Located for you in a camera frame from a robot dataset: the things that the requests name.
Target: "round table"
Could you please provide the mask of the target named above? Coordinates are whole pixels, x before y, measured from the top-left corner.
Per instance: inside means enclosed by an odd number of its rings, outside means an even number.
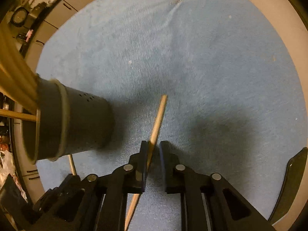
[[[158,143],[180,162],[223,175],[265,218],[288,160],[307,139],[306,108],[281,38],[248,0],[95,0],[45,44],[37,72],[107,99],[110,144],[74,154],[77,173],[111,173],[148,140],[169,96]],[[37,162],[44,189],[67,157]],[[180,196],[162,190],[158,149],[131,230],[180,230]]]

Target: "silver screw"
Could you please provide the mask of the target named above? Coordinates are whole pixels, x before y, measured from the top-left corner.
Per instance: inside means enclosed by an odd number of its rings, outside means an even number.
[[[215,173],[215,174],[212,174],[212,178],[213,178],[214,180],[220,180],[220,179],[221,179],[221,175],[218,174],[218,173]]]
[[[185,170],[185,166],[183,164],[178,164],[175,166],[175,169],[178,171],[184,171]]]
[[[95,174],[90,174],[87,176],[88,181],[95,181],[97,179],[97,175]]]
[[[134,168],[134,166],[131,165],[131,164],[126,164],[126,165],[124,165],[123,168],[124,168],[125,171],[131,171]]]

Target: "table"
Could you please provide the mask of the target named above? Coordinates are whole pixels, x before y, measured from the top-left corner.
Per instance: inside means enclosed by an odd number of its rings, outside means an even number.
[[[248,0],[95,0],[45,44],[37,72],[107,99],[116,127],[101,150],[74,154],[77,173],[111,173],[147,140],[167,93],[159,141],[196,172],[222,174],[265,217],[287,161],[307,139],[297,72],[275,29]],[[37,162],[44,189],[67,157]],[[158,150],[131,230],[179,230]]]

